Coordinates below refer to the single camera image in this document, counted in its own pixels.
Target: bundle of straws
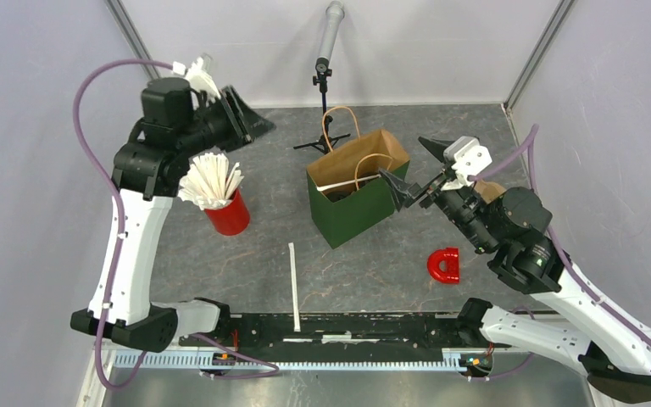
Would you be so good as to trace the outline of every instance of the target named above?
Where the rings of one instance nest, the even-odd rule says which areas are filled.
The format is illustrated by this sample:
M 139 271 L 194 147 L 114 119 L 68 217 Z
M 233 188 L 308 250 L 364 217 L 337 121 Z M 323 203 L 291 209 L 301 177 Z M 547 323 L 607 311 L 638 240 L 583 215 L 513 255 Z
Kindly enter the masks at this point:
M 206 153 L 194 157 L 188 173 L 179 181 L 178 197 L 193 202 L 201 210 L 228 206 L 243 181 L 237 169 L 239 165 L 233 165 L 229 174 L 228 158 L 224 154 Z

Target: white clamp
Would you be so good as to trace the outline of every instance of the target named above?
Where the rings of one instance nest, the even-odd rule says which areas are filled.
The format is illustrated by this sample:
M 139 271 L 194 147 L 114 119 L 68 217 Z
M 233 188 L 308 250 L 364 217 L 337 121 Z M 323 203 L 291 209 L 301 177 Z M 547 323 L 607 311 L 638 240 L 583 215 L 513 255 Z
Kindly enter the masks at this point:
M 172 70 L 174 74 L 183 76 L 196 91 L 206 92 L 209 95 L 209 99 L 220 99 L 220 91 L 215 85 L 211 75 L 206 72 L 206 69 L 203 67 L 204 65 L 205 59 L 203 59 L 203 57 L 198 57 L 196 61 L 191 64 L 191 68 L 188 70 L 186 69 L 186 66 L 180 62 L 174 62 Z
M 455 161 L 451 168 L 455 170 L 457 178 L 443 185 L 441 188 L 443 191 L 473 185 L 473 181 L 470 181 L 468 177 L 480 174 L 492 163 L 487 148 L 474 137 L 461 137 L 451 147 L 448 147 L 444 154 L 447 158 Z

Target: metal pole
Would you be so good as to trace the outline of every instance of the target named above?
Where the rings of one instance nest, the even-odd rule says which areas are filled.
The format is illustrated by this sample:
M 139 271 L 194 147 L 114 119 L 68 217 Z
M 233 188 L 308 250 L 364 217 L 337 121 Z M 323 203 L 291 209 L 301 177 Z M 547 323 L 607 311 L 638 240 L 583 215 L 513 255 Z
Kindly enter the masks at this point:
M 503 107 L 506 111 L 510 111 L 513 106 L 518 102 L 520 95 L 523 93 L 528 81 L 530 81 L 532 74 L 535 72 L 535 69 L 540 64 L 543 55 L 550 47 L 550 44 L 555 38 L 555 34 L 558 32 L 558 29 L 563 23 L 563 20 L 570 12 L 570 8 L 575 3 L 576 0 L 560 0 L 558 7 L 555 9 L 555 12 L 550 17 L 548 25 L 545 27 L 545 31 L 540 35 L 540 39 L 537 41 L 537 45 L 532 50 L 530 58 L 528 59 L 525 68 L 523 68 L 518 80 L 513 86 L 513 90 L 510 91 L 508 98 L 503 103 Z
M 336 44 L 336 36 L 338 35 L 338 26 L 346 15 L 343 7 L 343 3 L 336 0 L 331 2 L 331 5 L 325 10 L 328 22 L 325 25 L 323 39 L 320 41 L 318 59 L 315 61 L 315 70 L 319 73 L 325 73 L 328 70 L 328 64 L 331 62 L 333 46 Z
M 104 2 L 108 7 L 108 11 L 110 11 L 111 15 L 114 16 L 116 24 L 119 26 L 133 53 L 140 59 L 152 59 L 151 54 L 146 48 L 146 44 L 143 43 L 141 36 L 138 35 L 136 26 L 133 24 L 133 21 L 131 21 L 131 17 L 129 17 L 128 13 L 125 11 L 125 6 L 121 0 L 104 0 Z M 155 67 L 150 65 L 143 65 L 142 67 L 146 72 L 146 75 L 148 75 L 148 79 L 151 81 L 161 77 L 161 74 Z

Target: green paper bag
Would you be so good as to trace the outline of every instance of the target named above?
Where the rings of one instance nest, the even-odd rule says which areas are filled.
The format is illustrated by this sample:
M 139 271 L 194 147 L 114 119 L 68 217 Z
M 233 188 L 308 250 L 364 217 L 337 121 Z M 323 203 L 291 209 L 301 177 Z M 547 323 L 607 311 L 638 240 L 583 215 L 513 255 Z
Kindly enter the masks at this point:
M 377 174 L 379 168 L 405 178 L 410 156 L 398 140 L 385 129 L 360 135 L 358 120 L 353 116 L 358 138 L 346 142 L 306 167 L 310 214 L 331 248 L 337 248 L 395 211 L 388 185 L 380 178 L 333 187 L 323 192 L 317 187 L 354 181 Z

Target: white wall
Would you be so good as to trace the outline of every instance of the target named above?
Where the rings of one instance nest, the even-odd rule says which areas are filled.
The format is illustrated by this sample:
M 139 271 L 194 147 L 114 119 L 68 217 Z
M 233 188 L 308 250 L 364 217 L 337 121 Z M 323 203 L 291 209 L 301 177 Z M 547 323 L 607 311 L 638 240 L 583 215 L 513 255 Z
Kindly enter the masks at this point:
M 252 106 L 320 103 L 311 83 L 331 0 L 125 0 L 155 59 L 202 52 Z M 557 0 L 345 0 L 333 103 L 499 103 Z
M 0 1 L 0 406 L 75 404 L 92 340 L 69 317 L 97 283 L 110 201 L 71 102 L 88 72 L 131 55 L 102 2 Z M 82 121 L 107 164 L 145 81 L 123 68 L 86 95 Z
M 651 2 L 580 1 L 515 105 L 565 249 L 651 326 Z

